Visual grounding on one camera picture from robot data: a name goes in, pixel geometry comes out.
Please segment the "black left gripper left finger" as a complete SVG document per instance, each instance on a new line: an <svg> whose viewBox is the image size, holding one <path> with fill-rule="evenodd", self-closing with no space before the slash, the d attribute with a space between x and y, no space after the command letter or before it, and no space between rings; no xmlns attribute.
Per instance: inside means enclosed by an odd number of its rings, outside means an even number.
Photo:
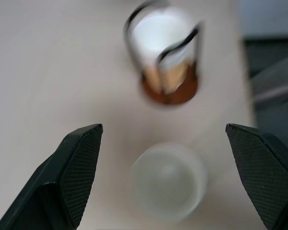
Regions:
<svg viewBox="0 0 288 230"><path fill-rule="evenodd" d="M69 133L0 220L0 230L77 230L94 182L102 124Z"/></svg>

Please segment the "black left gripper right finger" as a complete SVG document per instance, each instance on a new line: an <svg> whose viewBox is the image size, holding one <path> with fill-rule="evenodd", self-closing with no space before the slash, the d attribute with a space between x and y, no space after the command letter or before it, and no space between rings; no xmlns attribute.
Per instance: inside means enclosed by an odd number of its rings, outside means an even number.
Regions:
<svg viewBox="0 0 288 230"><path fill-rule="evenodd" d="M268 230L288 230L288 148L274 135L227 124L243 187Z"/></svg>

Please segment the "frosted translucent cup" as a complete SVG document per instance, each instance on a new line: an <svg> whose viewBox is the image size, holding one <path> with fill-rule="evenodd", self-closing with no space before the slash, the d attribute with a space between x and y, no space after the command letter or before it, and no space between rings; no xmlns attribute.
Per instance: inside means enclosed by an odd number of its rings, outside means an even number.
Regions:
<svg viewBox="0 0 288 230"><path fill-rule="evenodd" d="M208 175L201 157L174 142L148 148L131 167L136 204L148 216L179 222L198 207L205 196Z"/></svg>

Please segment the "white and tan paper cup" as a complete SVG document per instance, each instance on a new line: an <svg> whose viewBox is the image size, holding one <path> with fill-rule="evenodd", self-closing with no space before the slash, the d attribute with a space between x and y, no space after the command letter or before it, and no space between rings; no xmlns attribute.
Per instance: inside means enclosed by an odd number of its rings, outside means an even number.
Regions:
<svg viewBox="0 0 288 230"><path fill-rule="evenodd" d="M169 94L185 80L192 62L192 44L167 55L160 66L157 57L168 47L182 42L191 32L190 17L176 7L147 14L132 31L132 41L139 55L145 78L154 92Z"/></svg>

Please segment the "dark grey chair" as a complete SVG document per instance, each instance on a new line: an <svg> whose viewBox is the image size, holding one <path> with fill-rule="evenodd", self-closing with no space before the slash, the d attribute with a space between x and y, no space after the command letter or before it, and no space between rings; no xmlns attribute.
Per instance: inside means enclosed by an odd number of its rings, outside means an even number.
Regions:
<svg viewBox="0 0 288 230"><path fill-rule="evenodd" d="M288 147L288 38L244 40L255 120Z"/></svg>

